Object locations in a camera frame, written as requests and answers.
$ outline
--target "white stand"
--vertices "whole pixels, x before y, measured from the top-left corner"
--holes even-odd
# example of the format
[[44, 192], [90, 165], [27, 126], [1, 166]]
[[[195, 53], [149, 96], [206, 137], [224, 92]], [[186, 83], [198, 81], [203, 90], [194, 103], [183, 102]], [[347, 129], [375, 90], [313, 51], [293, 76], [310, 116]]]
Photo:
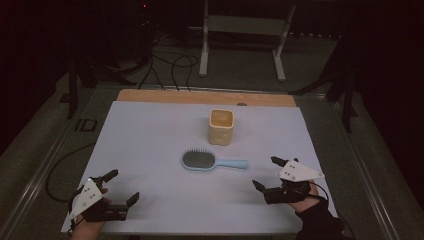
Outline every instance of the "white stand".
[[200, 76], [205, 77], [208, 71], [208, 32], [219, 31], [280, 36], [280, 43], [278, 47], [273, 50], [272, 56], [274, 58], [275, 70], [277, 72], [278, 81], [286, 81], [283, 64], [281, 62], [281, 52], [283, 50], [284, 42], [286, 41], [290, 29], [290, 23], [293, 18], [296, 6], [290, 7], [290, 11], [286, 19], [263, 19], [209, 15], [208, 5], [209, 0], [205, 0], [205, 12], [203, 21], [203, 48], [202, 56], [200, 58], [199, 70]]

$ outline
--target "dark background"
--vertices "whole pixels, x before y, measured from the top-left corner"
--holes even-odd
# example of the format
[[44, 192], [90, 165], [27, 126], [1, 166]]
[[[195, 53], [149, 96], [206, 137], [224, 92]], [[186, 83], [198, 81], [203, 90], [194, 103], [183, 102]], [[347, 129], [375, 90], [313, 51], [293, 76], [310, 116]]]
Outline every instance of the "dark background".
[[[210, 11], [224, 15], [278, 17], [282, 12], [278, 10], [286, 8], [280, 1], [267, 1], [276, 9], [271, 12], [264, 1], [210, 2]], [[148, 9], [140, 8], [144, 3]], [[138, 24], [150, 20], [154, 31], [186, 38], [187, 26], [202, 26], [202, 9], [203, 1], [198, 0], [3, 1], [0, 153], [55, 91], [56, 81], [67, 72], [71, 45], [78, 45], [101, 64], [116, 65], [118, 59], [134, 58]], [[338, 68], [339, 63], [355, 65], [355, 89], [421, 206], [423, 15], [422, 5], [412, 0], [309, 2], [299, 4], [291, 27], [295, 36], [338, 38], [343, 33], [328, 69]]]

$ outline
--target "wooden table edge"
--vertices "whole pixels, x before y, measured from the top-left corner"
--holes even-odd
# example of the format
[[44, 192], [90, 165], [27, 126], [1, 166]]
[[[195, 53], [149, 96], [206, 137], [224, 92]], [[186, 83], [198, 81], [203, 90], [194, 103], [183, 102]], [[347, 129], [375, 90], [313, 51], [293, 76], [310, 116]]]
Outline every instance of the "wooden table edge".
[[290, 95], [216, 91], [123, 89], [117, 101], [296, 107]]

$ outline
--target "hair brush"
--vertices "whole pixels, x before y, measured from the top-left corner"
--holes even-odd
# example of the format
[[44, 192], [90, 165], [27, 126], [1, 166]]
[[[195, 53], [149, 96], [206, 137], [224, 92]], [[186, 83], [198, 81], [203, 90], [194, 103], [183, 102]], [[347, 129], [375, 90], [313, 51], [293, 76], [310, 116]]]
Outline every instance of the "hair brush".
[[183, 154], [183, 166], [193, 171], [211, 171], [216, 166], [246, 169], [249, 165], [247, 160], [222, 160], [204, 149], [190, 149]]

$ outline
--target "yellow cup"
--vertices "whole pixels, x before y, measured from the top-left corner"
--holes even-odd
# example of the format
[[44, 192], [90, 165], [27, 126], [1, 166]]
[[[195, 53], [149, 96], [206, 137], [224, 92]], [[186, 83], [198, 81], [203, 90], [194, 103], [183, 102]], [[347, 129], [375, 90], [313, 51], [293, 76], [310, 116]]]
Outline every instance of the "yellow cup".
[[234, 114], [229, 110], [214, 109], [209, 117], [208, 142], [226, 146], [231, 143], [234, 129]]

